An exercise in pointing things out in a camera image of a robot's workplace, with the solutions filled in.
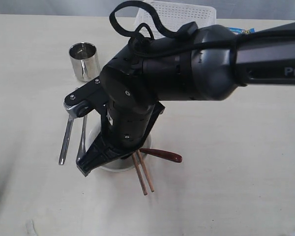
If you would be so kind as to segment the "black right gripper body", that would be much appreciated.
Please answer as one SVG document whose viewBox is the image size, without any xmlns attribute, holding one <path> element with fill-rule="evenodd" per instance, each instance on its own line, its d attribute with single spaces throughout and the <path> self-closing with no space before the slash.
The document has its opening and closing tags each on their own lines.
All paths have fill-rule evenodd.
<svg viewBox="0 0 295 236">
<path fill-rule="evenodd" d="M 141 148 L 156 120 L 165 107 L 158 101 L 143 104 L 136 102 L 130 91 L 113 86 L 112 91 L 121 95 L 113 98 L 102 81 L 95 78 L 68 94 L 63 101 L 73 118 L 81 118 L 92 111 L 100 114 L 100 132 L 118 148 L 127 148 L 127 158 Z"/>
</svg>

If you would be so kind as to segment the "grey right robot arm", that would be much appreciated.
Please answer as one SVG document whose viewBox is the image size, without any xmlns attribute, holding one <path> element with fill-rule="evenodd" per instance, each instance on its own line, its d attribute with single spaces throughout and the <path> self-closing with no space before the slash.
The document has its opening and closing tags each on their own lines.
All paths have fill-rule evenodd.
<svg viewBox="0 0 295 236">
<path fill-rule="evenodd" d="M 144 52 L 149 57 L 125 46 L 64 99 L 74 118 L 101 116 L 99 134 L 76 161 L 85 176 L 141 148 L 162 101 L 221 101 L 250 84 L 295 86 L 295 22 L 250 34 L 212 25 L 185 41 L 149 39 Z"/>
</svg>

